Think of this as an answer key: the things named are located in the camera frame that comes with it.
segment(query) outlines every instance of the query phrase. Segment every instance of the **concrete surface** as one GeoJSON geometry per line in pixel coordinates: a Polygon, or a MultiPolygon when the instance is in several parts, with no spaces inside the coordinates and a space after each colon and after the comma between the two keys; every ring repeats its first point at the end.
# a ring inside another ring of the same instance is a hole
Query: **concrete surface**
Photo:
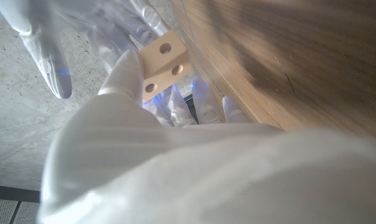
{"type": "MultiPolygon", "coordinates": [[[[168,0],[152,0],[181,35],[168,0]]],[[[39,190],[47,150],[69,117],[96,95],[106,72],[91,47],[74,30],[61,34],[72,74],[73,93],[57,99],[48,89],[16,31],[0,14],[0,185],[39,190]]],[[[190,74],[177,84],[190,94],[190,74]]]]}

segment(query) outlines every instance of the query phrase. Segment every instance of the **wooden board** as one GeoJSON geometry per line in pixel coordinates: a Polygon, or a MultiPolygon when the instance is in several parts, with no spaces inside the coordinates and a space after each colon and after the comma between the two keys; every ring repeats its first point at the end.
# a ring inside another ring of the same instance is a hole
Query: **wooden board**
{"type": "Polygon", "coordinates": [[[172,0],[217,100],[283,129],[376,138],[376,0],[172,0]]]}

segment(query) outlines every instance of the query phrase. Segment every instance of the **white fabric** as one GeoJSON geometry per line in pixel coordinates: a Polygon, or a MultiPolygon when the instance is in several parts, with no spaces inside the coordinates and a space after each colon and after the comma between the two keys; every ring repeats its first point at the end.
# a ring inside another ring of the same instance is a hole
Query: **white fabric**
{"type": "Polygon", "coordinates": [[[253,123],[162,126],[136,90],[119,90],[54,139],[40,222],[376,223],[376,142],[253,123]]]}
{"type": "Polygon", "coordinates": [[[196,78],[192,82],[192,97],[199,124],[222,123],[223,114],[203,79],[196,78]]]}

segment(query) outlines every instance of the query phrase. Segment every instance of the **drilled hole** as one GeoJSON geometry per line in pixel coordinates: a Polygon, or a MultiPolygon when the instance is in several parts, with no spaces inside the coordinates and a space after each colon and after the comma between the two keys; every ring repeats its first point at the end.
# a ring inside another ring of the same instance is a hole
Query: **drilled hole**
{"type": "Polygon", "coordinates": [[[171,51],[171,45],[170,44],[162,44],[161,45],[161,48],[159,49],[159,51],[162,53],[162,54],[167,54],[171,51]]]}
{"type": "Polygon", "coordinates": [[[145,87],[145,92],[150,93],[156,89],[156,84],[151,83],[145,87]]]}
{"type": "Polygon", "coordinates": [[[178,75],[182,72],[182,65],[177,65],[175,66],[172,70],[171,73],[172,75],[178,75]]]}

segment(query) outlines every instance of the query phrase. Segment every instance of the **hand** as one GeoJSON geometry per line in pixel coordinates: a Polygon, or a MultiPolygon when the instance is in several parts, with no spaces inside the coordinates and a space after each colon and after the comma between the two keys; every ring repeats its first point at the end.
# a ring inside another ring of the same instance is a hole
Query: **hand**
{"type": "MultiPolygon", "coordinates": [[[[199,124],[222,123],[223,114],[208,84],[203,79],[196,78],[191,87],[199,124]]],[[[176,85],[170,86],[159,96],[144,103],[143,108],[155,115],[163,126],[185,127],[197,124],[176,85]]],[[[231,97],[223,98],[223,108],[226,122],[251,123],[231,97]]]]}
{"type": "Polygon", "coordinates": [[[129,35],[146,46],[169,30],[147,0],[0,0],[0,11],[61,99],[72,94],[58,37],[64,26],[87,38],[108,73],[120,58],[119,50],[136,49],[129,35]]]}

